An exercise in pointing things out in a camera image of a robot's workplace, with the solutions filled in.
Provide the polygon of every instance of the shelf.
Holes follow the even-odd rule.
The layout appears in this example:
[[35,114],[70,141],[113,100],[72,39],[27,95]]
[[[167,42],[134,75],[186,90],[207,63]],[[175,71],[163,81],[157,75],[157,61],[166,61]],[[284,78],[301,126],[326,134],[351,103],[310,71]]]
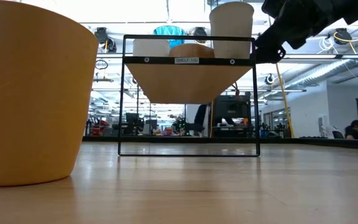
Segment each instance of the shelf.
[[151,103],[208,104],[252,68],[251,60],[225,58],[123,60]]

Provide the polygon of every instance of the shelving unit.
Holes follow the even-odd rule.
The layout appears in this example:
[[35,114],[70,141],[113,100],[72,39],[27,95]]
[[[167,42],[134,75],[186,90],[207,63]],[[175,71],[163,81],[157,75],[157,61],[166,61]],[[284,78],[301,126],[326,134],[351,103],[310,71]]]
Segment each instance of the shelving unit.
[[118,132],[118,154],[120,156],[190,156],[186,154],[122,154],[122,142],[164,142],[164,143],[254,143],[255,154],[214,155],[202,154],[191,156],[231,156],[258,157],[260,156],[259,116],[255,116],[254,139],[231,138],[191,138],[184,136],[122,136],[122,116],[124,102],[124,72],[125,66],[131,71],[140,87],[151,103],[177,104],[208,104],[232,85],[250,69],[254,84],[254,111],[258,109],[257,73],[255,57],[250,59],[237,58],[175,58],[175,57],[128,57],[126,56],[127,39],[180,39],[180,40],[221,40],[250,42],[252,52],[255,52],[255,39],[250,37],[210,37],[210,36],[180,36],[180,35],[125,35],[122,48],[122,70],[120,90],[120,113]]

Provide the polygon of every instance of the white cup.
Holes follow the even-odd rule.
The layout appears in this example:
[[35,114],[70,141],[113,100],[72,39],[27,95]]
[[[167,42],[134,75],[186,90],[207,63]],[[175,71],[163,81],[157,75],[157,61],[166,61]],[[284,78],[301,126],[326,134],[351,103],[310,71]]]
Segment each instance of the white cup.
[[[245,2],[228,2],[211,11],[211,35],[251,37],[254,8]],[[249,59],[250,42],[213,41],[216,58]]]
[[168,57],[170,45],[168,40],[135,39],[134,56]]

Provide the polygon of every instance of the wooden floor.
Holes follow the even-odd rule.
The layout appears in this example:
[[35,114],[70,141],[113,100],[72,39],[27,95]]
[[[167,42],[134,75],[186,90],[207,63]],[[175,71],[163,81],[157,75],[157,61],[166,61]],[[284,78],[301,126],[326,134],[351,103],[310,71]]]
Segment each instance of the wooden floor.
[[[243,146],[219,147],[240,154]],[[124,146],[209,148],[218,150]],[[358,150],[262,145],[260,158],[117,157],[116,143],[85,143],[71,177],[0,188],[0,223],[358,224]]]

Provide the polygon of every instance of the yellow container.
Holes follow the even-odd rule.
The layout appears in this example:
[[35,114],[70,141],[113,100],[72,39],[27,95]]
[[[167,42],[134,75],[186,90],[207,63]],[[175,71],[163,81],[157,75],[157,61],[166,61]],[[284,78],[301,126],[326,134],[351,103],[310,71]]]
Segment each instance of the yellow container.
[[96,37],[69,18],[0,1],[0,186],[70,175],[97,47]]

